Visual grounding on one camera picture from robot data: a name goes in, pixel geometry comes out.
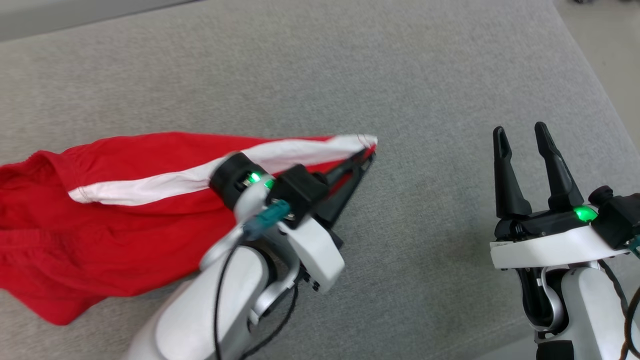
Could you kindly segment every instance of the white trim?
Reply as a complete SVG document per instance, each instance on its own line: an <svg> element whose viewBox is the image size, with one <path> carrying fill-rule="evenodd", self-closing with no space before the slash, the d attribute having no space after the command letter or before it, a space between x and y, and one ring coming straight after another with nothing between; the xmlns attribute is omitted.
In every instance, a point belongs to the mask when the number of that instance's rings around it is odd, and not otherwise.
<svg viewBox="0 0 640 360"><path fill-rule="evenodd" d="M346 159L355 152L375 146L371 135L340 135L325 141L286 139L266 142L242 150L269 173L281 172L295 164L316 165ZM83 204L139 206L167 197L204 190L214 169L226 158L217 158L197 167L137 180L104 181L69 191L71 199Z"/></svg>
<svg viewBox="0 0 640 360"><path fill-rule="evenodd" d="M628 249L612 249L589 225L516 243L493 241L489 246L493 266L497 269L586 263L629 252Z"/></svg>

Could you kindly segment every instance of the gray floor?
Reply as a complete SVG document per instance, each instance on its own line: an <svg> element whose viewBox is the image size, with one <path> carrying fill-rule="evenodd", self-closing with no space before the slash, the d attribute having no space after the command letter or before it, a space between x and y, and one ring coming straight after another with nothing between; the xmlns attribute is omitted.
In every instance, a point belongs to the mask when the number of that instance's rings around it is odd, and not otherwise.
<svg viewBox="0 0 640 360"><path fill-rule="evenodd" d="M0 42L192 0L0 0Z"/></svg>
<svg viewBox="0 0 640 360"><path fill-rule="evenodd" d="M640 149L640 1L556 0L556 7ZM627 282L625 292L635 286ZM476 360L501 359L535 360L533 334Z"/></svg>

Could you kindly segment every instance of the green led light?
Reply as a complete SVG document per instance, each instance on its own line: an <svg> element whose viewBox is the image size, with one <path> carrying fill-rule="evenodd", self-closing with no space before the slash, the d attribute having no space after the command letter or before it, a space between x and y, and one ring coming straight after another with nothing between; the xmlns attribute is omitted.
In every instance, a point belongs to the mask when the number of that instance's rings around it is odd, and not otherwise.
<svg viewBox="0 0 640 360"><path fill-rule="evenodd" d="M249 174L249 182L251 184L257 183L258 181L260 181L260 174L255 172L252 172L251 174Z"/></svg>
<svg viewBox="0 0 640 360"><path fill-rule="evenodd" d="M595 211L593 211L593 209L591 209L589 206L578 206L574 208L573 211L578 216L580 221L584 221L584 222L593 221L593 219L595 219L598 216L598 214Z"/></svg>

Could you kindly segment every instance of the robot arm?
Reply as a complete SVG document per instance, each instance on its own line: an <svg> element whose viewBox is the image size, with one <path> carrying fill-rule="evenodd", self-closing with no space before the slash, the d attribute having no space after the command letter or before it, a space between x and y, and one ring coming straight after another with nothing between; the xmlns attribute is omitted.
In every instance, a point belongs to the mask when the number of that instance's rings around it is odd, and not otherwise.
<svg viewBox="0 0 640 360"><path fill-rule="evenodd" d="M493 132L500 218L496 241L490 244L493 265L513 268L518 274L538 360L618 360L626 343L625 314L614 283L598 260L630 252L630 230L640 221L634 211L640 195L612 200L611 193L602 194L606 189L598 189L589 197L600 208L596 214L583 205L547 126L539 122L535 130L551 190L549 210L537 213L520 191L504 129ZM637 359L632 354L626 358Z"/></svg>
<svg viewBox="0 0 640 360"><path fill-rule="evenodd" d="M301 279L311 280L316 291L328 291L344 268L342 240L331 227L373 158L363 151L326 175L297 165L275 178L242 153L229 157L214 171L210 186L238 224L209 249L199 276L165 302L122 359L242 359L253 341L248 324L259 325ZM281 200L291 212L261 231L263 241L239 243L247 224ZM216 293L229 256L218 303L217 347ZM284 271L276 271L274 259Z"/></svg>

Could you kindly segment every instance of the black cable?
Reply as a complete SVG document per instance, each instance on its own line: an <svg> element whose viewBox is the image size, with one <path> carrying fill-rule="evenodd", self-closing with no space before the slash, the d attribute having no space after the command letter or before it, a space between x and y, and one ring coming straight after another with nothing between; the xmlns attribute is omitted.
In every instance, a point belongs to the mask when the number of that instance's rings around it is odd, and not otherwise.
<svg viewBox="0 0 640 360"><path fill-rule="evenodd" d="M247 357L249 357L251 355L254 355L260 349L265 347L276 336L278 336L278 334L280 334L280 331L282 331L284 326L287 325L287 322L289 322L289 319L291 318L291 315L293 314L293 311L296 309L296 301L297 301L297 299L298 299L298 284L296 283L293 286L293 297L291 298L291 305L289 306L289 310L288 310L287 314L284 316L284 319L282 319L282 322L280 322L280 325L278 325L278 327L269 336L267 336L266 339L262 340L258 345L255 345L253 348L251 348L251 350L245 352L240 357L240 360L245 360Z"/></svg>
<svg viewBox="0 0 640 360"><path fill-rule="evenodd" d="M613 288L616 290L616 294L620 298L620 307L622 308L622 314L627 315L627 311L629 309L629 304L627 304L627 296L625 296L625 292L622 290L622 286L620 286L620 282L616 277L616 274L613 273L613 270L604 262L604 260L598 260L598 264L604 270L605 274L609 277L609 280L613 282Z"/></svg>
<svg viewBox="0 0 640 360"><path fill-rule="evenodd" d="M598 260L598 264L604 270L605 274L607 274L609 280L613 282L613 288L616 290L616 294L620 298L620 308L622 308L622 315L625 317L625 322L627 319L627 313L629 310L629 304L627 303L627 296L625 292L622 290L622 286L620 286L620 282L616 277L616 274L613 273L613 270L604 262L604 260ZM627 346L627 338L625 337L625 342L622 343L622 348L620 349L620 360L626 360L629 353L629 347Z"/></svg>
<svg viewBox="0 0 640 360"><path fill-rule="evenodd" d="M640 359L640 352L638 352L638 350L636 349L634 340L631 337L632 324L634 323L634 317L636 315L636 310L638 309L638 303L640 303L640 288L636 290L634 297L631 298L629 309L627 311L627 315L625 316L625 344L631 354L634 354L637 358Z"/></svg>
<svg viewBox="0 0 640 360"><path fill-rule="evenodd" d="M231 262L231 257L236 252L238 246L242 244L249 236L246 233L243 233L235 242L234 246L231 247L229 251L229 255L225 259L224 265L222 265L222 271L220 272L220 279L218 281L218 289L216 290L216 303L213 307L213 349L216 352L216 359L222 360L222 351L220 351L220 338L218 337L218 307L220 305L220 294L222 293L222 284L225 280L225 272L227 272L227 267Z"/></svg>

